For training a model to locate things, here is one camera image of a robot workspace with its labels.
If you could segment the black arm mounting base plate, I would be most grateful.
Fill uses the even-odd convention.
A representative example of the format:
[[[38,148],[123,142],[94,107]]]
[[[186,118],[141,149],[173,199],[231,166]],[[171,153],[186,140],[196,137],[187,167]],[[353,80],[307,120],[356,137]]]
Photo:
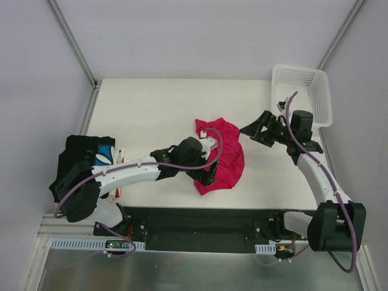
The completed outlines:
[[[275,242],[287,247],[304,241],[286,230],[281,210],[125,207],[128,234],[146,250],[168,252],[254,253]]]

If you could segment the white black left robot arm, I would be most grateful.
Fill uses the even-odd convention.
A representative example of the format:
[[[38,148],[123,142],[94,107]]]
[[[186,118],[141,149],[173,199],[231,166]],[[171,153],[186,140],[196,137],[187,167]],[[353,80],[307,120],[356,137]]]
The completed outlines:
[[[221,139],[188,137],[178,145],[152,151],[135,161],[115,162],[115,140],[108,136],[69,136],[60,154],[55,181],[49,189],[57,203],[55,213],[68,222],[91,219],[100,227],[95,235],[130,237],[131,223],[122,205],[109,194],[141,182],[174,178],[184,172],[204,186],[215,183]]]

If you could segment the pink t shirt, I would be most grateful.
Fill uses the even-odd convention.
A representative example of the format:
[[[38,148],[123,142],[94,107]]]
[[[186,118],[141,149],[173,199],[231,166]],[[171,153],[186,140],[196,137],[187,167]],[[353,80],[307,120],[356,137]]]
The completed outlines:
[[[210,186],[203,186],[198,181],[194,185],[201,196],[217,190],[229,190],[237,185],[242,177],[245,158],[242,145],[239,142],[240,131],[237,126],[218,118],[214,121],[195,120],[196,133],[198,136],[207,128],[216,129],[220,132],[223,140],[221,156],[218,159],[215,183]]]

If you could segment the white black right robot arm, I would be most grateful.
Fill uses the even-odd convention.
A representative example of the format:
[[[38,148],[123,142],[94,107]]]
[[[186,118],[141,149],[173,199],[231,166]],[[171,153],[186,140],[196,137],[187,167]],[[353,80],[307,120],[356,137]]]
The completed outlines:
[[[273,233],[287,239],[294,232],[307,238],[315,252],[352,252],[359,250],[366,220],[366,208],[353,202],[335,181],[324,163],[320,144],[312,140],[313,115],[296,110],[291,122],[265,110],[240,132],[264,146],[278,142],[301,171],[315,197],[313,215],[296,210],[282,211],[283,218],[273,223]]]

